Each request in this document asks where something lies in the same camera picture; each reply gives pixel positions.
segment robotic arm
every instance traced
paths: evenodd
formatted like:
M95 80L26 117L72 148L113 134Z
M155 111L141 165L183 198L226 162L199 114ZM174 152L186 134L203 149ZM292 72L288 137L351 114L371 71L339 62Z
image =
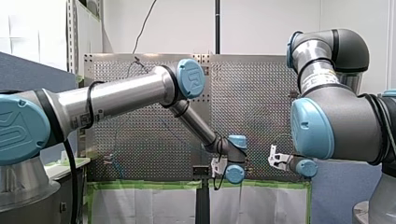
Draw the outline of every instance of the robotic arm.
M368 65L367 46L352 31L295 33L288 67L302 95L292 104L291 133L306 157L382 163L369 222L390 224L396 222L396 91L358 96Z
M228 156L226 178L238 184L245 176L246 138L217 137L192 110L187 99L199 96L204 85L200 64L188 59L156 66L144 76L89 88L0 95L0 166L29 160L41 149L62 143L76 129L160 103L204 143L207 151Z
M382 159L381 127L371 101L356 95L369 52L348 30L296 33L288 45L288 66L298 74L302 98L292 104L296 150L323 160Z

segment perforated metal panel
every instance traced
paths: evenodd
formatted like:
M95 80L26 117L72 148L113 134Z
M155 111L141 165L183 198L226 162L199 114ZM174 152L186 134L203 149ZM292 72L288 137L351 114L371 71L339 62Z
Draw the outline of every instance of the perforated metal panel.
M222 134L247 136L251 179L298 181L290 172L270 167L272 142L290 133L290 91L296 77L283 56L211 55L212 124ZM290 137L277 141L277 150L292 153Z
M146 74L155 65L170 64L194 55L137 55L144 68L132 63L132 55L94 54L85 57L86 86L94 80L105 82ZM210 85L203 93L208 92ZM205 97L192 106L209 108ZM210 121L210 113L203 118ZM160 105L148 106L105 120L86 132L86 146L96 155L90 180L116 178L145 180L191 180L192 165L205 153L194 136Z
M205 92L191 101L192 107L213 130L226 136L244 134L248 140L252 179L298 181L293 173L268 165L272 141L290 133L290 91L296 90L295 75L282 56L228 55L137 55L147 69L155 65L196 59L205 69ZM145 74L132 55L87 55L86 85ZM115 178L191 180L194 164L208 164L197 139L159 105L148 106L101 122L86 132L87 150L95 155L90 180ZM278 150L292 152L288 137L278 139ZM113 154L114 162L104 158Z

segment black cable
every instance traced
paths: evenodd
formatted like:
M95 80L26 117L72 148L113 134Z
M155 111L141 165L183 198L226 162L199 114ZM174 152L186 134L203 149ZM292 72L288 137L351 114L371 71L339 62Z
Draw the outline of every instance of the black cable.
M77 223L78 215L78 176L73 150L67 138L66 141L64 141L64 148L66 149L67 157L69 159L70 174L72 176L72 218L70 223L75 224Z
M145 30L146 22L148 21L149 15L151 14L151 10L154 8L154 5L156 2L157 2L157 0L154 0L151 4L151 7L148 11L148 15L146 16L145 21L143 22L143 25L142 25L142 29L140 30L140 34L137 36L136 43L134 44L134 51L132 52L132 54L134 54L134 52L137 49L137 44L139 43L140 36L143 34L143 31Z
M371 165L378 165L379 163L381 163L382 160L384 160L386 158L386 156L389 153L389 136L387 135L388 131L384 124L385 114L382 113L383 111L382 111L381 107L379 106L379 102L377 101L375 95L364 93L358 97L360 97L360 98L364 97L369 102L369 104L375 114L375 118L381 128L382 146L381 146L378 156L375 158L375 160L368 162Z
M11 94L20 93L20 92L22 92L22 91L16 91L16 90L2 90L2 91L0 91L0 94L11 95Z
M87 105L88 105L88 110L90 111L90 123L85 126L83 129L90 129L94 123L95 117L93 114L93 108L92 108L92 98L91 98L91 92L93 87L96 84L102 84L104 83L103 81L94 81L93 83L91 83L90 87L88 87L88 91L87 91Z
M223 141L223 137L219 136L219 141L216 144L216 151L219 153L218 162L220 162L221 156L222 156L222 150L223 150L223 142L222 141ZM213 188L214 188L214 190L219 190L221 188L221 184L222 184L222 182L224 180L224 176L225 176L225 174L223 173L222 176L221 176L221 180L220 180L220 183L219 183L218 187L216 187L216 176L213 177Z

